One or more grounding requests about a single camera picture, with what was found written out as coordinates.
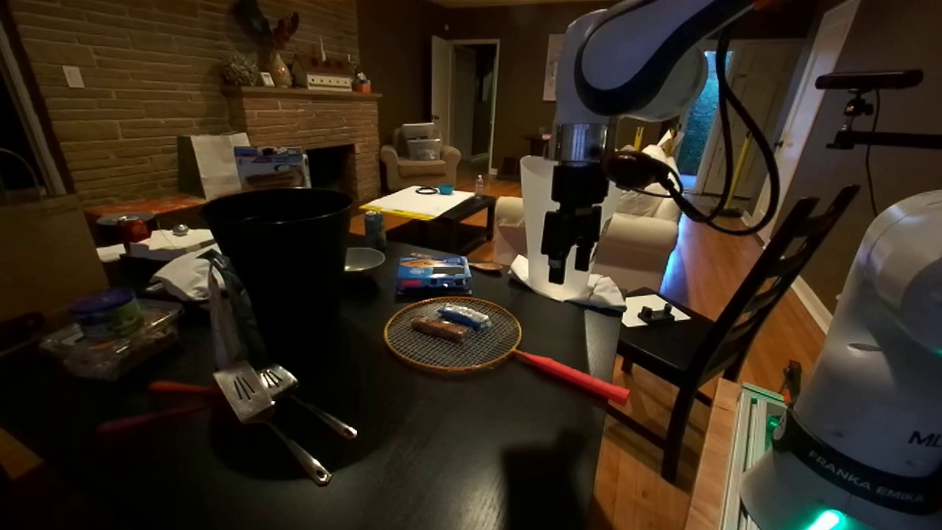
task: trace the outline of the wooden chair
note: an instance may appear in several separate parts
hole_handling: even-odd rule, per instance
[[[618,355],[625,355],[625,370],[641,364],[659,380],[676,386],[665,436],[631,418],[625,409],[610,406],[620,424],[662,445],[665,478],[676,478],[693,403],[701,398],[709,406],[709,398],[701,393],[701,386],[719,372],[726,380],[740,377],[744,352],[768,312],[790,290],[793,280],[849,209],[855,194],[857,184],[843,187],[821,215],[813,215],[819,199],[799,199],[715,321],[669,299],[671,305],[690,312],[690,321],[673,321],[665,327],[620,327]]]

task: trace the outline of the camera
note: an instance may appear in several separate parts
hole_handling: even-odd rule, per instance
[[[874,91],[874,87],[909,87],[921,81],[921,71],[834,71],[815,78],[821,91]]]

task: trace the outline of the cup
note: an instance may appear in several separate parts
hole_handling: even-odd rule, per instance
[[[328,352],[322,346],[338,317],[350,209],[350,194],[328,187],[226,194],[204,205],[276,362]]]

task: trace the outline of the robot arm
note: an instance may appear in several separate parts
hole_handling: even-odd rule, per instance
[[[590,271],[610,178],[645,184],[650,175],[604,169],[607,122],[676,118],[703,84],[697,40],[737,21],[753,0],[625,0],[576,16],[563,40],[557,71],[554,199],[545,215],[541,253],[550,283],[566,283],[566,258]]]

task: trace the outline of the bowl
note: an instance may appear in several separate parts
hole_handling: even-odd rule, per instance
[[[385,262],[385,253],[378,246],[348,246],[345,274],[369,274]]]

